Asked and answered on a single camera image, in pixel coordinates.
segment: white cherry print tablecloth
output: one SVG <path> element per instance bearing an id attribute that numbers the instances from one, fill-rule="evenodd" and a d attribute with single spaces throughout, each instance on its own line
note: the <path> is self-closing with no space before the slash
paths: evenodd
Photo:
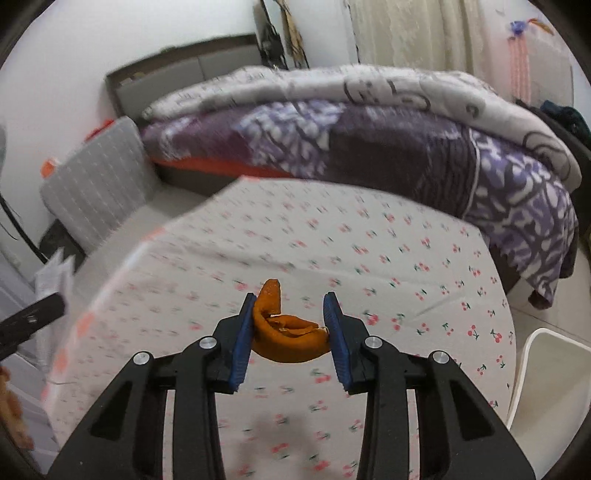
<path id="1" fill-rule="evenodd" d="M 240 179 L 145 239 L 76 323 L 44 392 L 59 442 L 134 353 L 182 351 L 268 278 L 281 283 L 283 313 L 323 324 L 333 290 L 346 314 L 399 350 L 447 351 L 506 419 L 513 322 L 476 228 L 374 190 Z M 227 477 L 354 478 L 365 403 L 343 391 L 330 354 L 285 365 L 252 353 L 239 392 L 217 396 Z M 412 397 L 410 412 L 416 479 Z M 166 470 L 170 452 L 168 425 Z"/>

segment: purple blanket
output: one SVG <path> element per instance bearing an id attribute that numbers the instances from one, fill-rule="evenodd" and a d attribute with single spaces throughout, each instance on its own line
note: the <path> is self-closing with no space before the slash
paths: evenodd
<path id="1" fill-rule="evenodd" d="M 570 276 L 577 219 L 560 180 L 531 153 L 429 112 L 326 100 L 276 102 L 147 126 L 152 158 L 235 160 L 303 179 L 402 195 L 478 226 L 552 305 Z"/>

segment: silver screw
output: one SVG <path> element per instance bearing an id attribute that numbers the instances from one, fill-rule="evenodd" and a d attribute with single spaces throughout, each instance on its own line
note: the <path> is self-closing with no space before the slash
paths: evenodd
<path id="1" fill-rule="evenodd" d="M 365 345 L 369 348 L 380 348 L 384 342 L 380 337 L 367 337 L 365 339 Z"/>
<path id="2" fill-rule="evenodd" d="M 136 365 L 145 365 L 150 360 L 150 354 L 148 352 L 140 352 L 134 355 L 134 363 Z"/>
<path id="3" fill-rule="evenodd" d="M 205 350 L 210 350 L 217 345 L 217 340 L 214 337 L 205 337 L 199 340 L 199 346 Z"/>
<path id="4" fill-rule="evenodd" d="M 435 360 L 438 364 L 445 365 L 449 362 L 449 355 L 441 350 L 437 352 L 433 352 L 433 360 Z"/>

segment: tile floor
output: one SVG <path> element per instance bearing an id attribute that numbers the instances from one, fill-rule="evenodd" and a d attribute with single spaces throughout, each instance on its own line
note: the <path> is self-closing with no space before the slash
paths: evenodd
<path id="1" fill-rule="evenodd" d="M 531 291 L 521 280 L 507 295 L 515 323 L 518 358 L 527 337 L 542 327 L 591 346 L 591 267 L 582 244 L 577 252 L 574 274 L 558 282 L 552 308 L 533 308 L 527 302 Z"/>

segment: headboard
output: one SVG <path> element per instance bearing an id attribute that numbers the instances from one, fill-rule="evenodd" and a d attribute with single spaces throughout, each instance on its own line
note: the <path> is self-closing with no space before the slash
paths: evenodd
<path id="1" fill-rule="evenodd" d="M 142 111 L 160 97 L 261 63 L 256 35 L 238 35 L 165 48 L 109 73 L 105 82 L 117 115 L 142 124 Z"/>

